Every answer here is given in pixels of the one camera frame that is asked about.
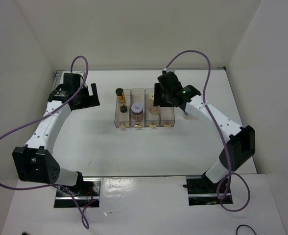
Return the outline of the silver-lid blue-label jar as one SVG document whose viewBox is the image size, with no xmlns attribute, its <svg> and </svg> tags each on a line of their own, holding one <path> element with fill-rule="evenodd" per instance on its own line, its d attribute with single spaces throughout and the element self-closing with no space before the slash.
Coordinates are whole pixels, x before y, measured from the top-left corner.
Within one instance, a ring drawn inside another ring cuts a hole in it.
<svg viewBox="0 0 288 235">
<path fill-rule="evenodd" d="M 191 107 L 186 107 L 185 111 L 183 112 L 183 118 L 186 120 L 197 120 L 198 115 L 199 115 L 199 111 Z"/>
</svg>

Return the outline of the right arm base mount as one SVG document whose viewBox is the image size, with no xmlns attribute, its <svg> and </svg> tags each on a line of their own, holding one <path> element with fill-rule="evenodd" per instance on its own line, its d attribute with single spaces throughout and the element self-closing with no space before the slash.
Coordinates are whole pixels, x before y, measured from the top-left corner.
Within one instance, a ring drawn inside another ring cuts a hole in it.
<svg viewBox="0 0 288 235">
<path fill-rule="evenodd" d="M 219 205 L 221 202 L 223 204 L 232 204 L 233 199 L 230 190 L 227 190 L 227 195 L 223 200 L 217 197 L 217 185 L 210 182 L 206 183 L 201 176 L 187 177 L 183 188 L 187 190 L 189 205 Z"/>
</svg>

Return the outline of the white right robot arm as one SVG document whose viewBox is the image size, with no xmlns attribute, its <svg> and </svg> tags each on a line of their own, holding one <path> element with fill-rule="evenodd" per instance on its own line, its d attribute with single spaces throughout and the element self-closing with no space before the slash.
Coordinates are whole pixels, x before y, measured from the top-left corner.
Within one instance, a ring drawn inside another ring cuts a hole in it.
<svg viewBox="0 0 288 235">
<path fill-rule="evenodd" d="M 229 172 L 237 171 L 255 154 L 255 130 L 232 121 L 207 102 L 192 85 L 183 87 L 176 74 L 163 71 L 154 85 L 154 106 L 178 107 L 197 118 L 224 140 L 218 160 L 201 176 L 202 187 L 213 192 Z"/>
</svg>

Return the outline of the tall black-cap gold bottle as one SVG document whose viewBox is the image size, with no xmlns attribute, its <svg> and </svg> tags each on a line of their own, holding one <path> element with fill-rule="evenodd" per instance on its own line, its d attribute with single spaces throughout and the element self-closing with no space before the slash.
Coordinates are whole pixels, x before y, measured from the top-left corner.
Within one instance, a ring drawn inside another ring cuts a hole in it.
<svg viewBox="0 0 288 235">
<path fill-rule="evenodd" d="M 126 101 L 125 101 L 124 90 L 122 88 L 117 88 L 115 92 L 116 92 L 116 96 L 117 96 L 117 101 L 119 103 L 120 112 L 126 113 L 127 112 L 127 106 L 126 106 Z"/>
</svg>

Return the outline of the grey-lid red-label spice jar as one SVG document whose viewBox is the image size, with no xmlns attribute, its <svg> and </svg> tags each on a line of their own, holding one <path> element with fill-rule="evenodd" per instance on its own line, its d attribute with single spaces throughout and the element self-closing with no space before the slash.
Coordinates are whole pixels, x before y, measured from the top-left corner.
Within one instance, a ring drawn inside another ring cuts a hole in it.
<svg viewBox="0 0 288 235">
<path fill-rule="evenodd" d="M 144 107 L 142 103 L 136 102 L 133 103 L 131 106 L 131 113 L 132 113 L 132 119 L 135 121 L 140 121 L 143 119 L 143 112 Z"/>
</svg>

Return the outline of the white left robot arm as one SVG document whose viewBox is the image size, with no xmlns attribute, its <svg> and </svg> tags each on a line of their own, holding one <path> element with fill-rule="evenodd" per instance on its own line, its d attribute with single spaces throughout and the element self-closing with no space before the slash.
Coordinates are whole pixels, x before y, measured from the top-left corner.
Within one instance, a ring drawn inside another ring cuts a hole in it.
<svg viewBox="0 0 288 235">
<path fill-rule="evenodd" d="M 84 72 L 63 74 L 59 84 L 48 96 L 43 120 L 23 147 L 15 147 L 12 156 L 21 181 L 63 185 L 71 194 L 83 193 L 86 183 L 79 171 L 63 169 L 53 157 L 59 132 L 72 111 L 100 105 L 96 84 L 91 90 L 84 82 Z"/>
</svg>

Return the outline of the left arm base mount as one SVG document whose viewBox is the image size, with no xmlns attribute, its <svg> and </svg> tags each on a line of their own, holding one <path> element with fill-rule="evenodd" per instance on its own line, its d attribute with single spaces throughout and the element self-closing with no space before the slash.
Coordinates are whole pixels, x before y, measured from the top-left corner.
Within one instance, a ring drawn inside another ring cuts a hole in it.
<svg viewBox="0 0 288 235">
<path fill-rule="evenodd" d="M 84 180 L 81 188 L 66 187 L 72 194 L 81 209 L 99 208 L 101 180 Z M 70 194 L 62 188 L 58 188 L 55 195 L 54 208 L 75 208 L 76 204 Z"/>
</svg>

